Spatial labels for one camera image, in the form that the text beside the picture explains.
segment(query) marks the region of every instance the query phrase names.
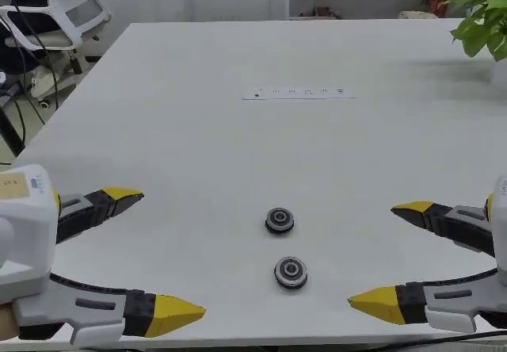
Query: robotic arm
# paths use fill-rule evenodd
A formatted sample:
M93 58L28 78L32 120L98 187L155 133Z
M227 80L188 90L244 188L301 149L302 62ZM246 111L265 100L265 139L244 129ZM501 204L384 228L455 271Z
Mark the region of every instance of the robotic arm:
M497 268L448 281L409 282L349 298L350 305L394 324L473 333L475 317L507 328L507 175L497 180L484 208L416 201L392 212L418 228L450 239L460 247L496 259Z
M40 166L0 174L0 339L51 339L68 323L72 345L97 346L122 335L157 337L202 318L202 307L176 297L91 286L51 273L57 243L143 197L121 188L61 197Z

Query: label sticker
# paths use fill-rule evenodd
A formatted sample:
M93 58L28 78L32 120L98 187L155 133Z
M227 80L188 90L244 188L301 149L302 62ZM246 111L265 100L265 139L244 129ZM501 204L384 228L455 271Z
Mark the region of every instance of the label sticker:
M29 196L24 173L0 174L0 200L22 199Z

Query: yellow fingertip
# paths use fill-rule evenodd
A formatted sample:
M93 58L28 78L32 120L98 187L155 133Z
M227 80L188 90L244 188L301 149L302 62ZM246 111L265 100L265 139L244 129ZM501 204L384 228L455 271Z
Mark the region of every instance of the yellow fingertip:
M60 200L60 195L56 192L56 189L53 190L53 197L55 198L56 208L58 209L58 216L62 212L62 201Z
M432 201L413 201L407 204L396 205L393 210L396 209L411 209L416 212L423 213L426 209L431 207L434 203Z
M381 287L349 298L352 308L393 324L405 324L394 286Z
M491 221L491 206L493 205L494 200L494 194L488 196L488 199L486 201L486 219L488 221Z
M137 189L129 189L129 188L120 188L120 187L109 187L103 188L104 192L106 192L113 200L120 200L129 196L137 196L142 195L141 191Z
M157 295L153 320L145 335L156 338L178 328L196 322L204 316L206 310L185 300Z

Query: bearing center hole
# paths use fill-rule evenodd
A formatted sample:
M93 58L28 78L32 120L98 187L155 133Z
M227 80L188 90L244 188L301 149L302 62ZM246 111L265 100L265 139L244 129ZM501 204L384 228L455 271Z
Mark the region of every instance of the bearing center hole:
M282 222L282 221L286 221L287 219L287 215L283 212L277 212L275 213L275 220L276 221L279 221L279 222Z

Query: bearing inner ring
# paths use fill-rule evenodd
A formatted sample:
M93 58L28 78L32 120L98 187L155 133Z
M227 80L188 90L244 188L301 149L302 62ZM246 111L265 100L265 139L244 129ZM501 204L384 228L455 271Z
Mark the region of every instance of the bearing inner ring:
M298 258L282 258L275 266L275 279L285 289L301 289L308 280L307 267Z

